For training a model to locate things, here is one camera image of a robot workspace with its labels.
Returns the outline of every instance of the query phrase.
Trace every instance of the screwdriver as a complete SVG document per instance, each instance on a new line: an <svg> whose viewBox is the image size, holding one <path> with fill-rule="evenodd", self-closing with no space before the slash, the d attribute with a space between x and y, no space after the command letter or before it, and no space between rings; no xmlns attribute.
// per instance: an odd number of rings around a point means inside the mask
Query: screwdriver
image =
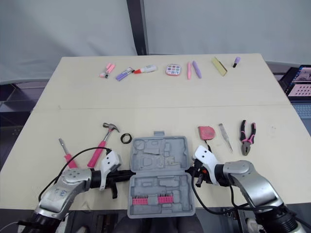
<svg viewBox="0 0 311 233"><path fill-rule="evenodd" d="M63 149L64 149L64 152L65 152L65 154L66 154L66 155L64 156L64 158L66 159L66 161L67 161L67 163L68 163L68 161L72 158L72 156L71 156L71 154L69 153L69 151L67 150L64 141L63 141L61 138L59 138L58 140L59 140L60 145L61 145L61 146L63 147ZM75 162L74 160L72 160L72 161L68 164L68 166L69 166L69 168L78 168L78 166L76 165L76 162Z"/></svg>

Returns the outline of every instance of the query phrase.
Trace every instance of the pink highlighter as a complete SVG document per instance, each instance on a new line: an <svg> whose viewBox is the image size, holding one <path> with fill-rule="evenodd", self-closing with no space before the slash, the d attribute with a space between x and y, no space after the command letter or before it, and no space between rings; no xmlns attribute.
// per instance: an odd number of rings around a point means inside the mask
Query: pink highlighter
<svg viewBox="0 0 311 233"><path fill-rule="evenodd" d="M188 80L191 79L191 63L190 62L187 63L187 78Z"/></svg>
<svg viewBox="0 0 311 233"><path fill-rule="evenodd" d="M108 63L105 71L100 73L99 77L107 79L109 74L112 72L112 70L114 69L115 66L116 66L115 64Z"/></svg>

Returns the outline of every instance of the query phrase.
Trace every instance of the red cap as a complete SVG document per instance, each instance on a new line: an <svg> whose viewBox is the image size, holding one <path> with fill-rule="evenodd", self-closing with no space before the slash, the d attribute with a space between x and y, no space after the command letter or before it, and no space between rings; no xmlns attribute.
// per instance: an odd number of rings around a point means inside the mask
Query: red cap
<svg viewBox="0 0 311 233"><path fill-rule="evenodd" d="M141 74L140 69L135 70L135 71L134 71L134 74Z"/></svg>

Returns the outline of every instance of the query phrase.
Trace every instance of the glue tube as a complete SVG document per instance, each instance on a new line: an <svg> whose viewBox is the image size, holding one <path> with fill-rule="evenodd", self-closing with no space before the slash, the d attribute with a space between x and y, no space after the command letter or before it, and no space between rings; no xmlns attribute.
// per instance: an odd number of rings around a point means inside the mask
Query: glue tube
<svg viewBox="0 0 311 233"><path fill-rule="evenodd" d="M149 73L149 72L156 71L156 70L157 70L157 67L155 65L149 65L144 68L135 70L134 74Z"/></svg>

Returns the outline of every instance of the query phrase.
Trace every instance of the purple marker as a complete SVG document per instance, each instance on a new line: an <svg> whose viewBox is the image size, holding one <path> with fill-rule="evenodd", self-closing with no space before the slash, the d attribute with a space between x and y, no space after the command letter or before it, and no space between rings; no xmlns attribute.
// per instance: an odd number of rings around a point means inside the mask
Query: purple marker
<svg viewBox="0 0 311 233"><path fill-rule="evenodd" d="M123 71L121 74L119 74L116 77L116 80L121 81L122 79L124 79L127 75L129 75L130 73L133 73L134 70L133 68L129 67L128 69L126 69L125 71Z"/></svg>
<svg viewBox="0 0 311 233"><path fill-rule="evenodd" d="M201 79L201 78L202 78L202 75L201 75L201 71L200 71L200 69L199 69L198 64L197 64L195 61L193 61L193 62L192 62L192 65L193 65L193 67L194 67L194 70L195 70L196 75Z"/></svg>
<svg viewBox="0 0 311 233"><path fill-rule="evenodd" d="M233 68L235 68L237 66L237 63L239 63L240 60L241 60L240 57L236 57L236 59L234 60Z"/></svg>

